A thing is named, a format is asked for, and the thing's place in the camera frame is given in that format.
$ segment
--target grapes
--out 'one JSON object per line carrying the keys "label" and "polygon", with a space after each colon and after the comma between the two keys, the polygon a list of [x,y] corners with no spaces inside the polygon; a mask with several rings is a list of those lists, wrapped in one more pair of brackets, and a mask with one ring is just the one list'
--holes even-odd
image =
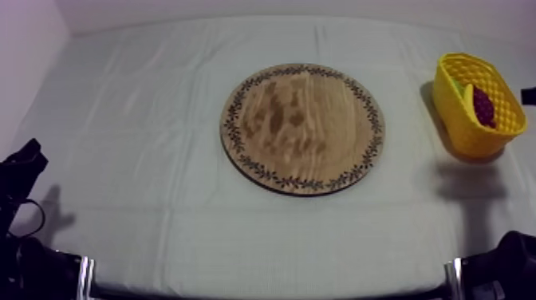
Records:
{"label": "grapes", "polygon": [[493,103],[486,93],[476,86],[473,90],[473,105],[475,106],[476,118],[479,119],[480,124],[490,128],[497,127],[493,121],[495,113]]}

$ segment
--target white table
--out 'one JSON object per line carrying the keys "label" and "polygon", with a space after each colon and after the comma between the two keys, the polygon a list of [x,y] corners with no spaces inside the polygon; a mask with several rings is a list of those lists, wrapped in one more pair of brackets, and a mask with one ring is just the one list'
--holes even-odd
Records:
{"label": "white table", "polygon": [[[240,298],[433,288],[448,260],[489,250],[512,229],[536,233],[536,167],[525,159],[534,134],[495,162],[463,164],[424,104],[436,60],[457,51],[494,63],[516,95],[536,84],[530,49],[366,19],[222,18],[77,37],[14,149],[34,136],[43,144],[50,164],[33,197],[52,187],[48,199],[59,198],[52,247],[97,260],[99,284]],[[384,152],[347,190],[278,195],[223,152],[230,92],[291,62],[347,73],[383,111]]]}

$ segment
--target wooden tray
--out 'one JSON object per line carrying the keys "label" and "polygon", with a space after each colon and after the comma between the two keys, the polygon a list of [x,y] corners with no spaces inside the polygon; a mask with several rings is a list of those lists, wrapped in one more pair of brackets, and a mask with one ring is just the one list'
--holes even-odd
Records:
{"label": "wooden tray", "polygon": [[223,148],[272,191],[324,195],[361,180],[381,154],[385,124],[369,91],[321,65],[276,65],[247,78],[223,109]]}

